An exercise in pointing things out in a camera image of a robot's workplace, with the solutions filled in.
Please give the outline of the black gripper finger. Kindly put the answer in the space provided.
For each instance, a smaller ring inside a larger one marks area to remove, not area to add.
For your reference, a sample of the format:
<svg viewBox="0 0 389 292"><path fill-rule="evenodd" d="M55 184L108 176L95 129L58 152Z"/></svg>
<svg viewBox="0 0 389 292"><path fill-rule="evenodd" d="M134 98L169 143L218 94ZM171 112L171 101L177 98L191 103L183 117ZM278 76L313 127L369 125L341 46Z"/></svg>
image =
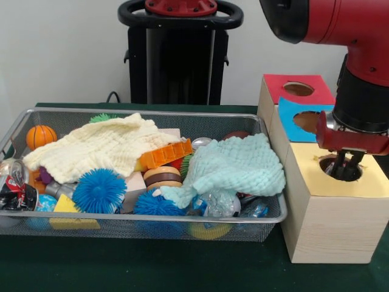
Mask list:
<svg viewBox="0 0 389 292"><path fill-rule="evenodd" d="M358 179L361 177L359 163L362 161L365 153L361 151L352 151L352 157L346 165L346 179Z"/></svg>
<svg viewBox="0 0 389 292"><path fill-rule="evenodd" d="M337 152L336 158L334 160L334 165L331 169L331 176L333 178L341 178L343 173L343 165L346 159L346 151L341 150Z"/></svg>

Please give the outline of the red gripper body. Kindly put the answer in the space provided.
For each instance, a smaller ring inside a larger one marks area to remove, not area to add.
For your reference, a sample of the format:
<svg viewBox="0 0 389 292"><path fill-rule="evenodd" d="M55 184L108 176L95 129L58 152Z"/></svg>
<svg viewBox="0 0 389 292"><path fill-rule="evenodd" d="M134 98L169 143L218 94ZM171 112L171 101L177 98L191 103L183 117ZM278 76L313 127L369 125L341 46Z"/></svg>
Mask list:
<svg viewBox="0 0 389 292"><path fill-rule="evenodd" d="M388 135L371 134L343 128L332 112L322 111L316 125L318 146L329 151L360 151L371 155L388 154Z"/></svg>

